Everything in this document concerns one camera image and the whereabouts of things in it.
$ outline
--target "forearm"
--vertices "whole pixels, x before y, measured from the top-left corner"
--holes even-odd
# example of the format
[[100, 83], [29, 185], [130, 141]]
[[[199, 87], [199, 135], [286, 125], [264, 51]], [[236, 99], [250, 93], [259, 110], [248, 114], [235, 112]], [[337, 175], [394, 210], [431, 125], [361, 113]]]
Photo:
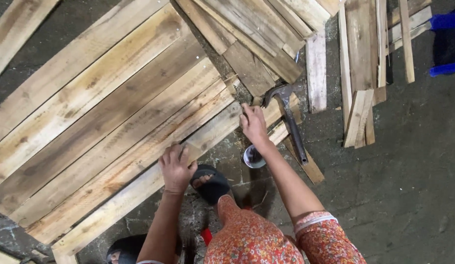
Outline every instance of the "forearm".
[[173, 262], [182, 201], [183, 194], [167, 192], [162, 194], [162, 200], [138, 256], [138, 262], [143, 260], [155, 260], [165, 264]]
[[259, 152], [272, 173], [293, 224], [310, 212], [324, 210], [317, 196], [291, 168], [271, 141], [261, 146]]

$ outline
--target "dirty floor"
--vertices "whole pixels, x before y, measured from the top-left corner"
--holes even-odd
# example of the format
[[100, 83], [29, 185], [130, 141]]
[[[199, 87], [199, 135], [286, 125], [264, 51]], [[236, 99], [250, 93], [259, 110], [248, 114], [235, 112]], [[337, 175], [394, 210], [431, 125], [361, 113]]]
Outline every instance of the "dirty floor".
[[[11, 0], [0, 0], [0, 15]], [[0, 77], [0, 103], [67, 43], [100, 18], [119, 0], [63, 0]], [[434, 1], [433, 13], [455, 9], [455, 0]], [[376, 143], [360, 149], [342, 147], [340, 61], [336, 17], [327, 23], [328, 110], [307, 113], [307, 94], [298, 93], [307, 150], [324, 172], [314, 186], [291, 154], [279, 149], [304, 181], [338, 219], [368, 263], [455, 263], [455, 74], [431, 78], [433, 33], [412, 41], [416, 81], [407, 84], [403, 51], [392, 54], [393, 83], [387, 101], [374, 107]], [[222, 74], [231, 69], [200, 37]], [[249, 101], [240, 87], [236, 99]], [[267, 169], [249, 170], [240, 157], [247, 142], [237, 130], [200, 160], [214, 165], [230, 179], [236, 199], [259, 204], [255, 211], [285, 233], [292, 226]], [[113, 225], [78, 254], [80, 264], [103, 264], [107, 248], [125, 236], [147, 232], [158, 206], [158, 192]], [[209, 221], [219, 230], [214, 213], [194, 193], [187, 192], [180, 215], [183, 236], [199, 234]], [[198, 259], [205, 252], [198, 239]], [[38, 264], [53, 260], [48, 245], [27, 235], [0, 215], [0, 249]], [[49, 255], [40, 259], [31, 251]]]

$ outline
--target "red object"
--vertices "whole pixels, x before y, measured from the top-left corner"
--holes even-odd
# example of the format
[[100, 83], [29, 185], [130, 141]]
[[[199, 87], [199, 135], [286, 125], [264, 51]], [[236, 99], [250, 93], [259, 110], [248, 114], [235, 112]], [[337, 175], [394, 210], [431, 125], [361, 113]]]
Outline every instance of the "red object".
[[209, 228], [201, 231], [201, 237], [203, 238], [203, 241], [205, 242], [205, 245], [208, 246], [208, 244], [211, 242], [213, 239], [213, 236], [211, 235], [211, 231]]

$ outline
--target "hammer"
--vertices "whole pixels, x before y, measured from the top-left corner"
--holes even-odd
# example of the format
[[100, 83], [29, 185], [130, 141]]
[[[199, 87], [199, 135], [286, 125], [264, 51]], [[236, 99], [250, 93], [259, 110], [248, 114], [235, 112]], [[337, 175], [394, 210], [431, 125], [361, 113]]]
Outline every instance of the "hammer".
[[299, 129], [297, 127], [296, 121], [294, 120], [293, 112], [289, 107], [289, 96], [291, 93], [293, 93], [293, 86], [290, 84], [274, 87], [266, 93], [263, 106], [267, 107], [275, 95], [277, 95], [282, 100], [285, 110], [286, 123], [288, 124], [289, 132], [293, 137], [294, 150], [301, 165], [307, 165], [309, 161], [307, 160], [306, 152], [304, 151], [303, 141], [301, 140], [301, 135], [299, 134]]

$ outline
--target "small cup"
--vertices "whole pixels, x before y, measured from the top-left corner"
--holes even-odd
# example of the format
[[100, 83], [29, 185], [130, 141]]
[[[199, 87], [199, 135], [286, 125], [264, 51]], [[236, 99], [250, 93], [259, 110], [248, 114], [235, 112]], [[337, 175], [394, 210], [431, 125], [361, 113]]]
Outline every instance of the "small cup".
[[258, 169], [265, 166], [265, 160], [263, 159], [262, 155], [260, 155], [259, 151], [254, 147], [254, 145], [250, 145], [244, 152], [244, 163], [249, 168]]

